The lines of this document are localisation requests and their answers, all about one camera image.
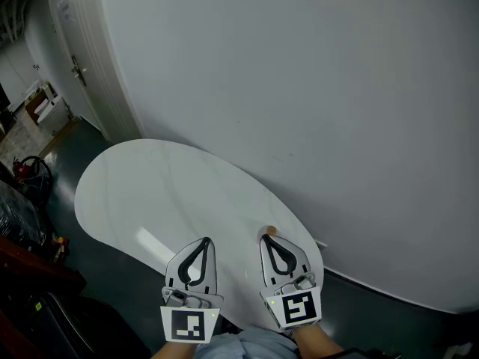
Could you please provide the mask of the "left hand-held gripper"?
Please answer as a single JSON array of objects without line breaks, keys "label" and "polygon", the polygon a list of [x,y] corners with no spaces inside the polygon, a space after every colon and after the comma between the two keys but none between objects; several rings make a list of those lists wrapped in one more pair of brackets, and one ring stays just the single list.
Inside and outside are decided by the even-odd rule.
[{"label": "left hand-held gripper", "polygon": [[224,302],[221,295],[216,295],[212,239],[198,239],[180,250],[167,264],[165,280],[169,287],[162,289],[165,305],[160,307],[165,339],[209,343]]}]

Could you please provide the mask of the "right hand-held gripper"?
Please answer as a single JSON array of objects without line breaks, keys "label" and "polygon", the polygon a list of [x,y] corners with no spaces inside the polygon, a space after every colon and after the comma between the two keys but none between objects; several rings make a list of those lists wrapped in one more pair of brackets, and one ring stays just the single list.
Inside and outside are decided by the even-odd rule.
[{"label": "right hand-held gripper", "polygon": [[[260,238],[263,279],[268,286],[260,291],[278,331],[313,325],[322,318],[321,289],[316,285],[306,253],[280,236]],[[281,277],[286,282],[278,284]]]}]

